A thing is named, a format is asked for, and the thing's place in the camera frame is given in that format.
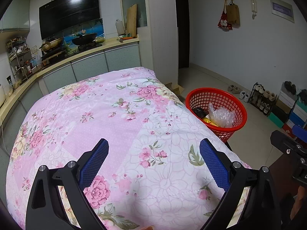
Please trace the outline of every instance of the basket rim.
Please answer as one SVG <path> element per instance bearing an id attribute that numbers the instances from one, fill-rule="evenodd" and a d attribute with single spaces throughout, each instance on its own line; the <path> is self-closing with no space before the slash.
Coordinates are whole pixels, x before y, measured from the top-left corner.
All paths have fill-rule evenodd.
<path id="1" fill-rule="evenodd" d="M 242 111 L 242 122 L 241 122 L 241 124 L 239 124 L 236 127 L 222 128 L 222 127 L 214 126 L 212 124 L 204 122 L 202 119 L 200 119 L 190 107 L 191 97 L 194 96 L 197 93 L 200 93 L 200 92 L 215 92 L 217 94 L 224 95 L 225 97 L 228 97 L 228 98 L 231 98 L 232 100 L 234 100 L 237 103 L 240 110 Z M 240 100 L 238 100 L 235 96 L 231 95 L 230 93 L 225 92 L 225 91 L 220 90 L 220 89 L 217 89 L 217 88 L 201 87 L 201 88 L 197 88 L 197 89 L 190 91 L 188 93 L 186 99 L 185 99 L 185 106 L 189 109 L 189 111 L 191 111 L 193 113 L 194 116 L 196 116 L 200 121 L 202 121 L 210 130 L 214 130 L 214 131 L 223 131 L 223 132 L 227 132 L 227 133 L 238 131 L 239 129 L 241 129 L 245 125 L 245 123 L 248 119 L 248 114 L 246 112 L 246 109 L 245 109 L 244 105 L 240 102 Z"/>

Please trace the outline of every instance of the wok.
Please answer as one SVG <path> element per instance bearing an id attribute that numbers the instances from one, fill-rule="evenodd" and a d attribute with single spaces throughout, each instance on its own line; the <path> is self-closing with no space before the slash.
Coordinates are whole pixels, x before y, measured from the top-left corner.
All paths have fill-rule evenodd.
<path id="1" fill-rule="evenodd" d="M 42 49 L 44 52 L 47 52 L 48 50 L 61 45 L 62 41 L 63 38 L 51 39 L 50 41 L 46 41 L 45 44 L 42 44 L 40 49 Z"/>
<path id="2" fill-rule="evenodd" d="M 94 41 L 94 39 L 97 36 L 97 33 L 92 33 L 92 34 L 87 34 L 87 35 L 78 34 L 77 36 L 79 37 L 72 39 L 72 42 L 77 46 L 82 46 L 82 45 L 85 45 L 85 44 L 88 44 Z"/>

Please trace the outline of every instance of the clear plastic bag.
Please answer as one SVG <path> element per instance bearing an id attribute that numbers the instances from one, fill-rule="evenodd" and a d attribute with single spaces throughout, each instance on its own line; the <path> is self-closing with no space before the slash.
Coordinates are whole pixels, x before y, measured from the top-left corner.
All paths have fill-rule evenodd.
<path id="1" fill-rule="evenodd" d="M 219 107 L 214 109 L 213 104 L 210 103 L 208 105 L 208 111 L 211 122 L 215 123 L 219 127 L 222 128 L 231 128 L 233 127 L 233 123 L 235 122 L 235 112 L 230 112 L 226 108 Z"/>

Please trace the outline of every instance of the white intercom handset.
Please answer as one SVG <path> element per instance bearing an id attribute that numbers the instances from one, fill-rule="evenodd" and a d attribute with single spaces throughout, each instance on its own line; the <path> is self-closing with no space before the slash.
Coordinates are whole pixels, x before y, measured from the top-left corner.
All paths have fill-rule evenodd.
<path id="1" fill-rule="evenodd" d="M 255 19 L 255 16 L 257 16 L 257 3 L 256 0 L 251 0 L 251 11 L 253 12 L 252 18 Z"/>

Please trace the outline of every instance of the floral tablecloth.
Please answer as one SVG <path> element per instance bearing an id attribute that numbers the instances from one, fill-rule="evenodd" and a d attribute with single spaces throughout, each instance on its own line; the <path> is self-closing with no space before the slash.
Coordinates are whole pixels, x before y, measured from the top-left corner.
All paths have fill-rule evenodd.
<path id="1" fill-rule="evenodd" d="M 199 155 L 200 141 L 208 138 L 240 161 L 153 71 L 137 67 L 89 78 L 41 98 L 19 130 L 6 192 L 8 210 L 23 229 L 39 166 L 63 167 L 101 138 L 109 155 L 84 194 L 107 229 L 199 229 L 224 193 Z M 78 226 L 64 188 L 59 191 Z M 245 190 L 235 215 L 246 196 Z"/>

